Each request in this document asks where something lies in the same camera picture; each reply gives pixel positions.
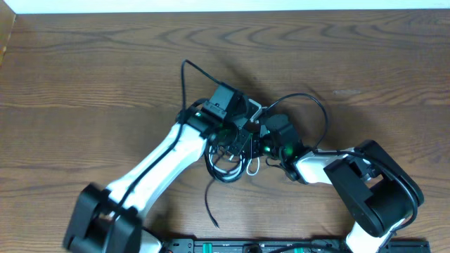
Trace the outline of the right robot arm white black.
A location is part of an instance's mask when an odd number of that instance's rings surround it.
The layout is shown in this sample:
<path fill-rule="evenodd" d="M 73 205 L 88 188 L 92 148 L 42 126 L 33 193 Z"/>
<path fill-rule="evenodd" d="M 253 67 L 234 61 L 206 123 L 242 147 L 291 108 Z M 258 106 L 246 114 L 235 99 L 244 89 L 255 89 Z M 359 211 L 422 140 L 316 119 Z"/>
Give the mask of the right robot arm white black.
<path fill-rule="evenodd" d="M 379 252 L 424 203 L 418 184 L 374 140 L 326 151 L 304 145 L 287 115 L 259 117 L 257 153 L 277 160 L 291 181 L 332 185 L 355 220 L 350 252 Z"/>

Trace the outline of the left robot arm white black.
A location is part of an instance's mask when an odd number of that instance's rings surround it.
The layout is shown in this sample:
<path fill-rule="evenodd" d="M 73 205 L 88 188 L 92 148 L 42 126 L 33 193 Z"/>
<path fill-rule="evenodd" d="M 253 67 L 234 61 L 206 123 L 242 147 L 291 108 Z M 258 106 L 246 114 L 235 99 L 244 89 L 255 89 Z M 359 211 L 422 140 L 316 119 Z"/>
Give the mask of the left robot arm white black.
<path fill-rule="evenodd" d="M 233 144 L 262 110 L 227 84 L 210 99 L 182 107 L 165 139 L 130 172 L 104 189 L 91 183 L 79 194 L 63 247 L 86 253 L 160 252 L 162 242 L 143 227 L 150 208 L 211 145 Z"/>

